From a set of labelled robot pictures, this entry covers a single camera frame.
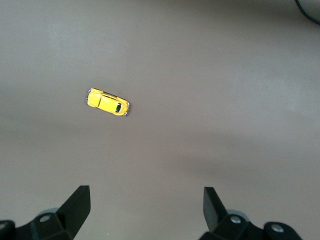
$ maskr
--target toy car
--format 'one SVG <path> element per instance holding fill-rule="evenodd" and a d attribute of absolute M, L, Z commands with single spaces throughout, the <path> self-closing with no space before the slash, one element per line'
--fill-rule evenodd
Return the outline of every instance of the toy car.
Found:
<path fill-rule="evenodd" d="M 88 91 L 86 102 L 90 107 L 98 108 L 117 116 L 126 116 L 130 107 L 130 103 L 127 100 L 96 88 L 91 88 Z"/>

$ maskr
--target metal screw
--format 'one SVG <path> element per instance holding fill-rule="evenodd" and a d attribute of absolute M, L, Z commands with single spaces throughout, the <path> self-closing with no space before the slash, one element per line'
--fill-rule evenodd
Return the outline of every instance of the metal screw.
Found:
<path fill-rule="evenodd" d="M 43 217 L 40 218 L 40 223 L 46 222 L 50 219 L 50 215 L 44 215 Z"/>
<path fill-rule="evenodd" d="M 1 223 L 1 224 L 0 224 L 0 230 L 4 229 L 4 228 L 6 227 L 6 225 L 7 225 L 6 222 L 5 222 L 5 223 Z"/>
<path fill-rule="evenodd" d="M 272 224 L 271 228 L 273 231 L 277 232 L 277 233 L 283 233 L 285 230 L 282 228 L 282 226 L 278 225 L 278 224 Z"/>
<path fill-rule="evenodd" d="M 231 222 L 233 222 L 234 224 L 240 224 L 241 223 L 241 219 L 237 216 L 232 216 L 230 218 Z"/>

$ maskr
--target gray surface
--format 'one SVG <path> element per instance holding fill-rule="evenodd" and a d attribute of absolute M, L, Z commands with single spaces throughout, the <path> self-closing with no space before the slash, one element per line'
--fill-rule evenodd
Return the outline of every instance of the gray surface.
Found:
<path fill-rule="evenodd" d="M 294 1 L 1 1 L 0 19 L 1 219 L 90 185 L 76 239 L 196 240 L 213 186 L 318 238 L 320 28 Z"/>

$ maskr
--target volkswagen beetle model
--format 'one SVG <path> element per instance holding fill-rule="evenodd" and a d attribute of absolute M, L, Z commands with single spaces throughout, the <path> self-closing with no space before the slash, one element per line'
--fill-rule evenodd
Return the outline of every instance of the volkswagen beetle model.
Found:
<path fill-rule="evenodd" d="M 91 88 L 88 91 L 86 102 L 90 107 L 98 108 L 117 116 L 126 116 L 130 107 L 130 103 L 127 100 L 96 88 Z"/>

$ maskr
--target cable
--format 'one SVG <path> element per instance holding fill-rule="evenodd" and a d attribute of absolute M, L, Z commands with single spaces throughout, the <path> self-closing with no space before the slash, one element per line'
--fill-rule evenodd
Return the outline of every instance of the cable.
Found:
<path fill-rule="evenodd" d="M 299 0 L 294 0 L 294 1 L 295 1 L 296 5 L 298 6 L 300 12 L 301 12 L 307 19 L 309 19 L 310 21 L 314 22 L 315 24 L 320 25 L 320 21 L 315 20 L 313 17 L 309 16 L 309 15 L 305 12 L 305 10 L 302 8 Z"/>

